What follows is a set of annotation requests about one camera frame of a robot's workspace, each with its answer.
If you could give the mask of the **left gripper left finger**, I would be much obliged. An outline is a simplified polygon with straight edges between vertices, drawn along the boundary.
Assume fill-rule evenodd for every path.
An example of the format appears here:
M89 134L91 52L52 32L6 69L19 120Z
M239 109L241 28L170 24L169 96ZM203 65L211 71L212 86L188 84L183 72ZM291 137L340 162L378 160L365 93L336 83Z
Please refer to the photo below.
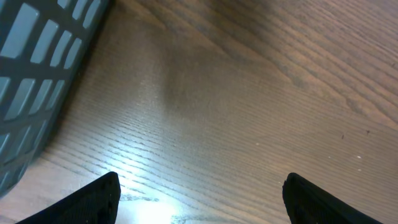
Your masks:
M108 172L18 224L114 224L120 197L118 174Z

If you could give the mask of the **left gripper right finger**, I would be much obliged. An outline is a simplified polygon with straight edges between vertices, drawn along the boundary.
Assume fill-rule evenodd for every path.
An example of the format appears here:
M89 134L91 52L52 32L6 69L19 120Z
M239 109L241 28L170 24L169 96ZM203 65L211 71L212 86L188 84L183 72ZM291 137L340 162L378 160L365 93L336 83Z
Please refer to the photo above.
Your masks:
M381 224L294 172L282 186L282 198L294 224Z

